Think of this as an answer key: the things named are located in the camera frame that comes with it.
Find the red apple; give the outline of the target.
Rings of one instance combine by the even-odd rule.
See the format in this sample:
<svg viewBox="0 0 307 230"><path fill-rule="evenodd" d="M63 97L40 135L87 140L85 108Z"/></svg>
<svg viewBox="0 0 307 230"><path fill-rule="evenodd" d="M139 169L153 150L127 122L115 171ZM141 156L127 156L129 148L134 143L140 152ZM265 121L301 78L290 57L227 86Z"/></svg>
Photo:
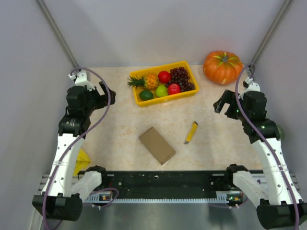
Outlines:
<svg viewBox="0 0 307 230"><path fill-rule="evenodd" d="M159 81L161 83L166 84L171 80L171 74L169 72L163 70L163 71L159 72L158 78L159 78Z"/></svg>
<svg viewBox="0 0 307 230"><path fill-rule="evenodd" d="M167 88L168 95L181 93L181 87L178 84L172 83Z"/></svg>

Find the toy pineapple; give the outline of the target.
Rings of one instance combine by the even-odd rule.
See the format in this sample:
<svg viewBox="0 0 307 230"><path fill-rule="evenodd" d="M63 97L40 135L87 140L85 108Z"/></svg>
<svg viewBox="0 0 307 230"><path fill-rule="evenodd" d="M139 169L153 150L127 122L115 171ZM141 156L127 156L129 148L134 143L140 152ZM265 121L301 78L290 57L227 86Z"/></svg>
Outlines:
<svg viewBox="0 0 307 230"><path fill-rule="evenodd" d="M145 90L155 90L160 84L158 75L147 73L141 76L130 77L127 85L129 87L142 88Z"/></svg>

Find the yellow mesh bag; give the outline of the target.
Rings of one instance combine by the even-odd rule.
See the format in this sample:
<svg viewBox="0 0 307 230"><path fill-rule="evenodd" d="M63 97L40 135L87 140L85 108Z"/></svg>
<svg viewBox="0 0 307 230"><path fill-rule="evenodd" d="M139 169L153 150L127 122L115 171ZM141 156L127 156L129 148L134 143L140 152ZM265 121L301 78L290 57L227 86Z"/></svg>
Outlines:
<svg viewBox="0 0 307 230"><path fill-rule="evenodd" d="M85 153L83 149L79 150L76 164L74 167L73 176L77 176L78 173L83 169L86 168L91 163L91 159L89 156Z"/></svg>

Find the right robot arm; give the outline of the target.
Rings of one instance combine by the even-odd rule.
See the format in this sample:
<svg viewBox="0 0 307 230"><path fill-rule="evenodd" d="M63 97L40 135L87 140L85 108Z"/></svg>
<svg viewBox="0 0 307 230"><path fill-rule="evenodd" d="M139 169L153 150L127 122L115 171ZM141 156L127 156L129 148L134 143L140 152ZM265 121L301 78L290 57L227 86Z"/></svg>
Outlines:
<svg viewBox="0 0 307 230"><path fill-rule="evenodd" d="M228 166L226 179L252 202L263 228L293 227L297 230L307 219L307 204L297 191L283 158L277 125L266 117L266 103L262 92L249 91L239 98L230 90L225 90L214 103L216 113L229 104L225 115L242 122L244 133L258 153L266 186L257 182L243 165Z"/></svg>

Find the brown cardboard express box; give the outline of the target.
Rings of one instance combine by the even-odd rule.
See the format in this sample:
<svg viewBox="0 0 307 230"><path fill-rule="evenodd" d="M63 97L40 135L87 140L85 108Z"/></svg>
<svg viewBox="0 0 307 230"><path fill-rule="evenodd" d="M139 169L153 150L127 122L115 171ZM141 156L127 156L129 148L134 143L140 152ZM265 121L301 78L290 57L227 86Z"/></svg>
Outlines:
<svg viewBox="0 0 307 230"><path fill-rule="evenodd" d="M175 149L154 127L141 134L139 139L160 165L165 165L176 153Z"/></svg>

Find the green melon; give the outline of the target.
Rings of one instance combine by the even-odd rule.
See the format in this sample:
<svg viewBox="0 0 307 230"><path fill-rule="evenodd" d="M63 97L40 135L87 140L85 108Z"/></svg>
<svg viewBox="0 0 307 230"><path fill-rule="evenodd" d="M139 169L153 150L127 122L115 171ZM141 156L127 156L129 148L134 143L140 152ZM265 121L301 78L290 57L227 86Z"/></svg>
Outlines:
<svg viewBox="0 0 307 230"><path fill-rule="evenodd" d="M278 131L279 131L279 134L280 134L280 139L281 141L284 140L285 138L285 132L284 132L284 129L281 125L277 124L277 128L278 128Z"/></svg>

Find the yellow plastic tray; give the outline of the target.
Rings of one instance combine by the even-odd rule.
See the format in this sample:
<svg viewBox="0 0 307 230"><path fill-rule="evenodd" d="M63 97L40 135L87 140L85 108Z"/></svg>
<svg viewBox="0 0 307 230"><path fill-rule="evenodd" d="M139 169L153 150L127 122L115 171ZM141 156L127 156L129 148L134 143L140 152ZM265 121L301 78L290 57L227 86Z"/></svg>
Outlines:
<svg viewBox="0 0 307 230"><path fill-rule="evenodd" d="M190 97L199 91L186 61L133 71L128 86L140 107Z"/></svg>

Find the red apple back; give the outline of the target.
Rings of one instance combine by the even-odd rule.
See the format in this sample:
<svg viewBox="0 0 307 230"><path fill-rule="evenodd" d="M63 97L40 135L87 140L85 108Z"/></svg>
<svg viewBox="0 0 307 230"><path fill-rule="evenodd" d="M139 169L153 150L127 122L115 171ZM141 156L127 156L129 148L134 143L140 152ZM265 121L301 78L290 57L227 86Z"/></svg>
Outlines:
<svg viewBox="0 0 307 230"><path fill-rule="evenodd" d="M171 80L171 74L169 72L163 70L163 71L159 72L158 78L159 78L159 81L161 83L166 84Z"/></svg>

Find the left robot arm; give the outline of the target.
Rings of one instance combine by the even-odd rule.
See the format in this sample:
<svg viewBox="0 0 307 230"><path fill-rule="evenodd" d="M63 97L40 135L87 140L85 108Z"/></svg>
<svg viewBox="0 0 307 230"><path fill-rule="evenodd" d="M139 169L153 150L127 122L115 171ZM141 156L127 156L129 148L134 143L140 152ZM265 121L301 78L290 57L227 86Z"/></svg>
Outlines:
<svg viewBox="0 0 307 230"><path fill-rule="evenodd" d="M91 167L77 183L72 183L74 167L88 131L93 129L90 116L94 110L115 103L116 93L99 82L104 94L87 86L73 86L67 91L67 107L59 123L58 145L50 176L43 191L32 199L33 207L48 219L76 221L83 203L106 177L103 167Z"/></svg>

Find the green pear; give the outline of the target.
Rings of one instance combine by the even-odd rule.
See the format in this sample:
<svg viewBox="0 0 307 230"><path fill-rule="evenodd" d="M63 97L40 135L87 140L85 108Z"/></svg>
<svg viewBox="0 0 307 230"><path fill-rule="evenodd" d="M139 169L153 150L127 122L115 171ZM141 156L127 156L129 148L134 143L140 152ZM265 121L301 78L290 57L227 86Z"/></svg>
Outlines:
<svg viewBox="0 0 307 230"><path fill-rule="evenodd" d="M159 85L155 91L157 97L165 97L168 96L167 87L164 85Z"/></svg>

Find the red apple front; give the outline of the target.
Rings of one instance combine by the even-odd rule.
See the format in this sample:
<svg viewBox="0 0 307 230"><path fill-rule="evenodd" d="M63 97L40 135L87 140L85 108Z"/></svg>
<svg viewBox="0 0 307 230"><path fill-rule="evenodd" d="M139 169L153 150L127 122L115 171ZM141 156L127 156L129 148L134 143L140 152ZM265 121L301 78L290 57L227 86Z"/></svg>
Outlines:
<svg viewBox="0 0 307 230"><path fill-rule="evenodd" d="M181 87L178 84L172 83L167 88L168 95L181 93Z"/></svg>

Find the purple grape bunch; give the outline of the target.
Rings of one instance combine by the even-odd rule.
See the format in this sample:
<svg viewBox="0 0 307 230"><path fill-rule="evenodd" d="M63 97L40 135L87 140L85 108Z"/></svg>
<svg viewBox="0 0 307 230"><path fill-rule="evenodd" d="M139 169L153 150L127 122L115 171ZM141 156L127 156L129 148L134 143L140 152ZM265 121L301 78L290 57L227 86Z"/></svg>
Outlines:
<svg viewBox="0 0 307 230"><path fill-rule="evenodd" d="M180 92L187 92L195 89L195 85L194 83L190 82L190 76L184 67L171 69L170 76L170 81L165 84L167 88L170 88L171 85L175 84L179 86Z"/></svg>

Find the dark green lime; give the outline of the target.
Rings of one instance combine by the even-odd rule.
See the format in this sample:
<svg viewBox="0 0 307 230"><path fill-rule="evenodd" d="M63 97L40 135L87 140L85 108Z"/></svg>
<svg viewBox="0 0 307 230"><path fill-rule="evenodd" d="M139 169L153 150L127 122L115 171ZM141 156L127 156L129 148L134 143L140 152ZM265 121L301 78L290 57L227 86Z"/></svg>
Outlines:
<svg viewBox="0 0 307 230"><path fill-rule="evenodd" d="M139 98L142 101L152 100L154 98L154 94L150 90L143 90L139 93Z"/></svg>

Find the yellow utility knife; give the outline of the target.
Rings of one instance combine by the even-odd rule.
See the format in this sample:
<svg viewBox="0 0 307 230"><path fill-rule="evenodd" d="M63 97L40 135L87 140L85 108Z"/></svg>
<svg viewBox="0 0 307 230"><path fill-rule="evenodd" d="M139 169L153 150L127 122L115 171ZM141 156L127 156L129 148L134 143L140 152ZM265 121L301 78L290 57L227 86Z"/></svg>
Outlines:
<svg viewBox="0 0 307 230"><path fill-rule="evenodd" d="M187 137L185 139L184 144L189 144L190 143L190 141L192 140L192 138L193 138L197 128L198 128L198 123L196 121L194 121L193 124L192 124L192 127L191 127L191 129L190 129L190 131L189 131L189 133L188 133L188 135L187 135Z"/></svg>

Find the orange pumpkin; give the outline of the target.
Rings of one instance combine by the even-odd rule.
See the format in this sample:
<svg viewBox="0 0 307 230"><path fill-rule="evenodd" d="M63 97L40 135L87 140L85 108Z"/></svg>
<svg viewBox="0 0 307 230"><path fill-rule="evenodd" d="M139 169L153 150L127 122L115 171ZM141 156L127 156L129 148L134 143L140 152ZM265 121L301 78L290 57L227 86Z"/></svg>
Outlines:
<svg viewBox="0 0 307 230"><path fill-rule="evenodd" d="M243 63L236 54L222 50L210 52L203 64L207 79L219 85L235 82L242 69Z"/></svg>

